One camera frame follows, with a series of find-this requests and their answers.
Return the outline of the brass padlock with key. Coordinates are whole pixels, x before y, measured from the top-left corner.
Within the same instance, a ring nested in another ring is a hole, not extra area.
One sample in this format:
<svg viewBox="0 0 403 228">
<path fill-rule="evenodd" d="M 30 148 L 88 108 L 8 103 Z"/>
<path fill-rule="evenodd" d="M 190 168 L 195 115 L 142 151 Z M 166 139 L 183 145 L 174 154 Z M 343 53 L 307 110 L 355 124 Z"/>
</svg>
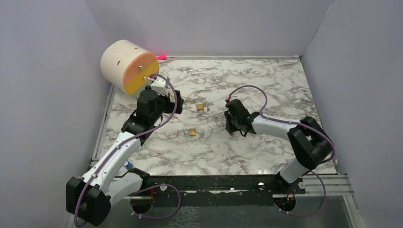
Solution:
<svg viewBox="0 0 403 228">
<path fill-rule="evenodd" d="M 208 105 L 206 105 L 206 104 L 197 104 L 196 111 L 197 112 L 205 112 L 205 111 L 208 112 L 208 111 L 210 111 L 210 109 L 209 109 Z"/>
</svg>

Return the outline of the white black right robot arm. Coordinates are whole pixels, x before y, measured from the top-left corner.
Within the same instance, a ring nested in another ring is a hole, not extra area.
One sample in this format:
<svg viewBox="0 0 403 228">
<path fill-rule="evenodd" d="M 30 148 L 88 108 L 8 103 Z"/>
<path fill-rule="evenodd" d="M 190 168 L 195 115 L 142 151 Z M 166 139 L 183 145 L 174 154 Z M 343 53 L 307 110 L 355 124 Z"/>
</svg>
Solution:
<svg viewBox="0 0 403 228">
<path fill-rule="evenodd" d="M 300 121 L 263 117 L 259 112 L 249 113 L 239 99 L 227 101 L 225 107 L 227 132 L 240 132 L 242 136 L 264 134 L 290 142 L 295 157 L 274 180 L 274 187 L 280 193 L 292 189 L 293 182 L 314 170 L 333 151 L 332 141 L 310 116 Z"/>
</svg>

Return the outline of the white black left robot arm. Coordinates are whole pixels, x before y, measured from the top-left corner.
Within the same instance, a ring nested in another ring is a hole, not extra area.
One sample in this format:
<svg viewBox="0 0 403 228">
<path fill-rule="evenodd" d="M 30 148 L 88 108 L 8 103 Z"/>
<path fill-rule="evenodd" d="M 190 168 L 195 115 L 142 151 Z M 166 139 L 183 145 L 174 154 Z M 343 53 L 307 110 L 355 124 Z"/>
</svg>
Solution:
<svg viewBox="0 0 403 228">
<path fill-rule="evenodd" d="M 167 124 L 174 114 L 182 113 L 184 99 L 178 90 L 174 100 L 147 86 L 137 99 L 137 109 L 124 123 L 116 141 L 107 153 L 80 178 L 66 183 L 66 210 L 74 216 L 77 228 L 86 223 L 100 225 L 113 205 L 131 193 L 144 195 L 149 190 L 147 173 L 131 168 L 114 180 L 129 157 L 137 152 L 149 136 Z"/>
</svg>

